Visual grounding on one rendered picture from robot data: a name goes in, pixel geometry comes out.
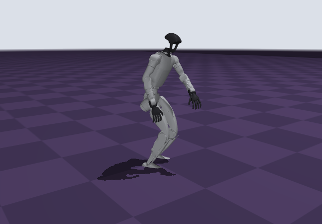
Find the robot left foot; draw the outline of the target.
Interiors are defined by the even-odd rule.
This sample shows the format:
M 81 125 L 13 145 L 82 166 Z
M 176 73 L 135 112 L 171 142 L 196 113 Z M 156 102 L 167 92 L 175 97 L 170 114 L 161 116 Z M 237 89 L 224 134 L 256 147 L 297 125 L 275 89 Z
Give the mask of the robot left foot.
M 164 156 L 162 156 L 162 155 L 159 155 L 157 158 L 160 158 L 160 159 L 170 159 L 170 158 L 168 158 L 168 157 L 164 157 Z

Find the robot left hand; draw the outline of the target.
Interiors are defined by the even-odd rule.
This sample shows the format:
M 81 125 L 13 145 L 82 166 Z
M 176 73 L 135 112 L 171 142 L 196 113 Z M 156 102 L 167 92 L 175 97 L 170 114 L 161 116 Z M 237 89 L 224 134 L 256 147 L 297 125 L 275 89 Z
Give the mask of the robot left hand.
M 201 101 L 199 100 L 199 97 L 196 95 L 196 92 L 195 91 L 190 92 L 190 90 L 188 90 L 188 93 L 190 95 L 190 99 L 189 99 L 188 104 L 190 105 L 190 102 L 192 101 L 192 104 L 193 104 L 192 109 L 194 109 L 194 102 L 195 102 L 195 109 L 197 109 L 197 104 L 198 104 L 198 109 L 199 109 L 199 103 L 200 103 L 200 107 L 201 107 Z

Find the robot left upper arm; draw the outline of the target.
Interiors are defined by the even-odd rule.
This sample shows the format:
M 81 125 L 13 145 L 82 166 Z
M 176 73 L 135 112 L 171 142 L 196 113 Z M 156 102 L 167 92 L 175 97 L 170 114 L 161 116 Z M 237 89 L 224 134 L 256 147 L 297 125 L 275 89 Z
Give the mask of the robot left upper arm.
M 180 63 L 179 63 L 179 59 L 177 56 L 173 55 L 173 57 L 175 58 L 175 62 L 174 62 L 174 69 L 176 70 L 176 72 L 179 74 L 179 79 L 180 81 L 183 83 L 183 81 L 187 78 L 184 74 L 183 68 L 181 67 Z

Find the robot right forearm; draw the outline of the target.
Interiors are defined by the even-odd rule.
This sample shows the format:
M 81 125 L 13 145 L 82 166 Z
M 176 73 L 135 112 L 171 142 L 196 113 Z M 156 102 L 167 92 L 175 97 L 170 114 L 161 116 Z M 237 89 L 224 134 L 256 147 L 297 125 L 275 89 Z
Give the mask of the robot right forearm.
M 151 105 L 155 105 L 156 101 L 154 98 L 153 90 L 152 90 L 152 85 L 151 85 L 151 78 L 150 77 L 145 77 L 144 78 L 144 90 L 147 94 L 147 99 L 148 102 L 151 102 Z

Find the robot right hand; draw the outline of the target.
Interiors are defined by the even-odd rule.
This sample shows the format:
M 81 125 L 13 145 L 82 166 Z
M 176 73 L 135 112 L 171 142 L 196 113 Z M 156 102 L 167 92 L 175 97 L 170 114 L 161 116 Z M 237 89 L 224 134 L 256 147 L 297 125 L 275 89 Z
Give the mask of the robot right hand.
M 162 120 L 161 114 L 163 116 L 163 112 L 159 109 L 159 107 L 157 107 L 157 103 L 152 106 L 151 102 L 149 101 L 149 105 L 150 105 L 150 108 L 152 108 L 151 112 L 152 112 L 152 115 L 153 115 L 153 122 L 155 121 L 155 123 L 156 123 L 157 118 L 158 118 L 158 122 L 159 122 L 159 118 L 160 118 L 160 121 L 161 121 Z M 155 118 L 154 118 L 154 116 L 155 116 Z

